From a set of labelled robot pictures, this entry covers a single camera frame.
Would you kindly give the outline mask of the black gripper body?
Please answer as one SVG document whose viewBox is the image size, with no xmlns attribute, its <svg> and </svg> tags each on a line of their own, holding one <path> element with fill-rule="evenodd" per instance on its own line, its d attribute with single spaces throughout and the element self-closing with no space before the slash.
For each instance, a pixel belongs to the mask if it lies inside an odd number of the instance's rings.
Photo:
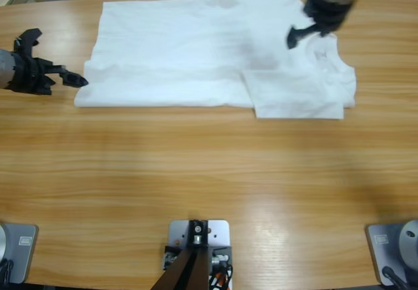
<svg viewBox="0 0 418 290">
<path fill-rule="evenodd" d="M 307 0 L 304 12 L 314 24 L 304 29 L 303 37 L 320 33 L 322 36 L 337 31 L 345 21 L 356 0 Z"/>
<path fill-rule="evenodd" d="M 54 64 L 41 58 L 25 58 L 14 56 L 12 71 L 14 72 L 11 81 L 7 82 L 5 89 L 17 93 L 28 93 L 33 95 L 51 95 L 51 86 L 55 82 L 46 76 L 49 66 Z"/>
</svg>

